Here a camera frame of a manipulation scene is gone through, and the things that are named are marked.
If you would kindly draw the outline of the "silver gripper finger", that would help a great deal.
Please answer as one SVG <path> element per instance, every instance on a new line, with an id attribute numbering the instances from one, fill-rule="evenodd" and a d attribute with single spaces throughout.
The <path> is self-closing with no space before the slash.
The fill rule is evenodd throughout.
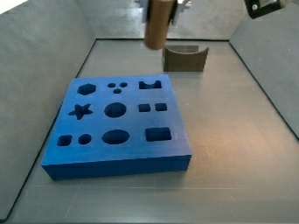
<path id="1" fill-rule="evenodd" d="M 146 16 L 148 16 L 148 8 L 149 8 L 149 0 L 134 0 L 134 2 L 138 5 L 138 8 L 141 9 L 141 22 L 146 22 Z"/>
<path id="2" fill-rule="evenodd" d="M 174 0 L 170 14 L 170 24 L 176 25 L 180 14 L 192 6 L 192 0 Z"/>

